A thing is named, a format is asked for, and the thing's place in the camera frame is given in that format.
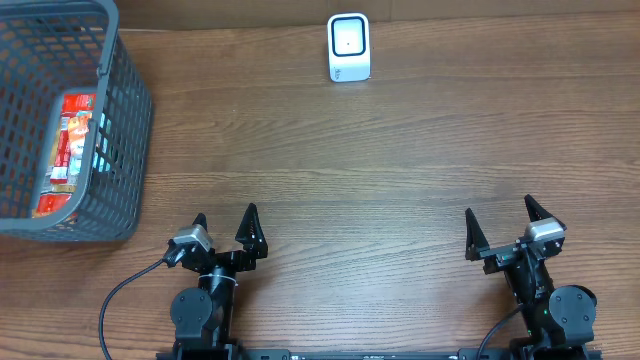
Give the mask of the red snack bar packet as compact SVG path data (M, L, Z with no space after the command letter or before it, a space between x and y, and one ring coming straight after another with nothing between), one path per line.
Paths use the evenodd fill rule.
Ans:
M68 120L79 111L90 111L93 115L95 94L71 93L62 97L56 137L51 146L48 165L38 203L32 211L33 218L45 217L60 210L77 189L78 178L69 178Z

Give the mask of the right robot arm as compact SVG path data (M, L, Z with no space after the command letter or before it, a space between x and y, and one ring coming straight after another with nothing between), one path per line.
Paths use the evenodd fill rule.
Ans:
M566 225L531 195L524 197L529 224L512 245L492 248L473 211L465 210L465 258L482 261L485 274L502 273L517 306L494 325L475 351L477 359L599 359L594 340L597 297L580 285L556 287L545 261L561 253ZM487 350L492 337L513 317L523 317L528 335L506 349Z

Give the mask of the grey plastic shopping basket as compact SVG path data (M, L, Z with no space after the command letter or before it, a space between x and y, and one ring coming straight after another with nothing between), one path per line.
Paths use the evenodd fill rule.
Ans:
M71 199L33 218L62 97L96 95ZM112 1L1 4L1 232L46 242L117 241L136 230L153 124L151 93L119 35ZM93 168L101 115L107 172Z

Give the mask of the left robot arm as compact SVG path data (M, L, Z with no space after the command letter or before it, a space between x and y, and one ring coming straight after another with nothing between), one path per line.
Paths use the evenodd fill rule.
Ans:
M268 256L257 206L249 204L235 236L240 250L218 252L207 230L206 216L198 214L168 242L163 261L198 274L198 284L178 293L170 306L175 342L159 359L237 359L240 345L230 337L236 276L256 269Z

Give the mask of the green wet wipes packet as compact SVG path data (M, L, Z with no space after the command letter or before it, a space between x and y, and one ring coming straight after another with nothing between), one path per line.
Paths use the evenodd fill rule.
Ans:
M93 168L98 172L107 172L110 170L110 164L105 159L105 155L109 151L109 140L106 135L111 132L111 121L106 118L105 114L101 115L99 127L105 132L104 135L99 135L96 142L96 148L102 152L102 155L95 155L93 159Z

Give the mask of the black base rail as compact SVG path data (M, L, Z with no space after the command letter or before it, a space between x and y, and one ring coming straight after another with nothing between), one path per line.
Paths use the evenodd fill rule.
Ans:
M533 359L589 359L601 360L602 353L588 350L586 355L578 349L561 355L558 351L538 351ZM242 360L472 360L477 359L477 349L462 348L449 352L291 352L286 349L240 349L208 350L185 352L175 350L157 353L155 359L242 359ZM507 360L516 359L508 349L489 348L483 351L479 359Z

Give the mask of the orange tissue packet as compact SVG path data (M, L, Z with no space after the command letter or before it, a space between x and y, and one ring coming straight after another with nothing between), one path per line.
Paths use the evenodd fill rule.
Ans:
M85 139L89 133L88 122L91 116L90 111L79 111L68 120L69 178L77 177L80 174Z

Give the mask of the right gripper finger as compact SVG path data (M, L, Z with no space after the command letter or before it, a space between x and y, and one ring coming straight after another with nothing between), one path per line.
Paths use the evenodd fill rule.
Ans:
M465 259L481 260L482 253L488 251L490 246L471 208L467 208L465 211L465 221L467 231Z
M524 197L524 202L530 220L527 225L528 231L534 231L535 229L539 231L566 230L566 225L540 205L532 195L527 194Z

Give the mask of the white barcode scanner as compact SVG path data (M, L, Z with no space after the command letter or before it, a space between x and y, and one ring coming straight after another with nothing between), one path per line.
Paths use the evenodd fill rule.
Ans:
M369 19L362 13L335 14L327 22L329 77L333 82L366 81L371 76Z

